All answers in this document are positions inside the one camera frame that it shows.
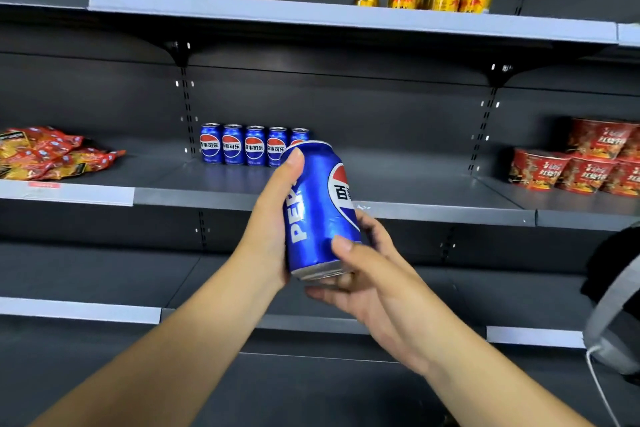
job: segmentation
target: person's right hand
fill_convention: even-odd
[[[334,237],[333,253],[354,272],[321,281],[337,289],[311,286],[307,294],[354,316],[395,359],[424,376],[430,330],[424,311],[444,304],[397,252],[380,222],[359,210],[356,214],[375,250]]]

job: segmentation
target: held pepsi can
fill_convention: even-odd
[[[286,128],[269,128],[269,137],[267,138],[267,157],[269,159],[269,167],[280,167],[280,163],[282,162],[280,157],[288,145],[289,141],[287,140]]]
[[[309,140],[309,129],[308,128],[294,128],[291,131],[291,144],[300,144],[300,142],[305,142]]]
[[[221,135],[219,123],[206,123],[200,129],[200,151],[202,160],[212,164],[222,162]]]
[[[244,164],[242,125],[231,123],[225,125],[222,132],[222,152],[225,164]]]
[[[348,272],[331,250],[335,235],[360,242],[344,164],[332,147],[320,140],[288,147],[282,154],[283,162],[295,148],[304,154],[305,168],[283,206],[289,271],[301,280]]]
[[[250,125],[244,132],[244,154],[248,165],[264,165],[267,153],[264,145],[264,127]]]

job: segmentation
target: white price label strip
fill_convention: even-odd
[[[0,198],[133,206],[133,187],[0,180]]]

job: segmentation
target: instant noodle cup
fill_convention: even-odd
[[[615,165],[616,161],[612,159],[572,155],[556,186],[579,194],[593,194]]]
[[[615,159],[636,126],[621,120],[573,118],[566,153]]]
[[[640,162],[618,159],[601,189],[618,196],[640,196]]]
[[[509,171],[509,182],[527,189],[547,191],[569,162],[570,157],[544,150],[516,149]]]
[[[618,157],[640,162],[640,125],[631,132],[631,136],[627,139]]]

